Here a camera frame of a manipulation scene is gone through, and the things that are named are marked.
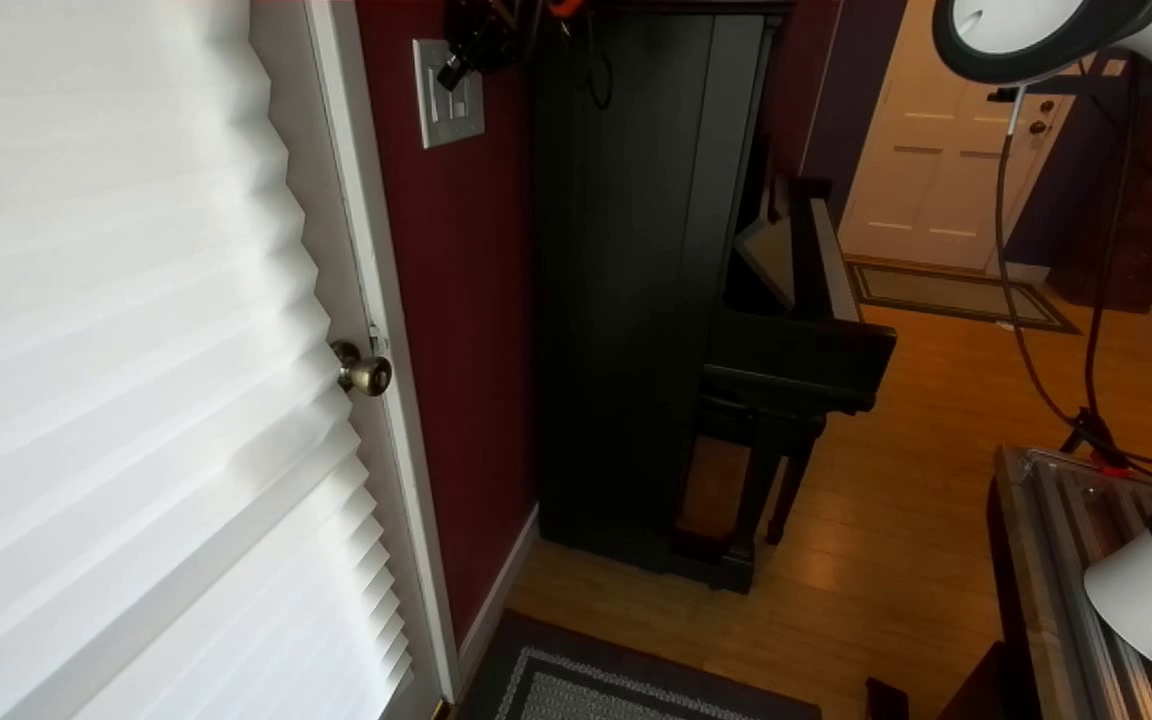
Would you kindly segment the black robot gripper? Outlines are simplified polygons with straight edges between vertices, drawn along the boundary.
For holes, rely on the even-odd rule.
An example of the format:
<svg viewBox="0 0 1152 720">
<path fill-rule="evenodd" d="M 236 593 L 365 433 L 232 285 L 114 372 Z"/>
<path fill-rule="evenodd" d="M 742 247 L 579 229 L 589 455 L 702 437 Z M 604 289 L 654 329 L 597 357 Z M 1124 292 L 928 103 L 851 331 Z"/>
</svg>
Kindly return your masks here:
<svg viewBox="0 0 1152 720">
<path fill-rule="evenodd" d="M 531 55 L 548 0 L 446 0 L 450 59 L 438 80 L 462 88 L 472 70 L 501 70 Z"/>
</svg>

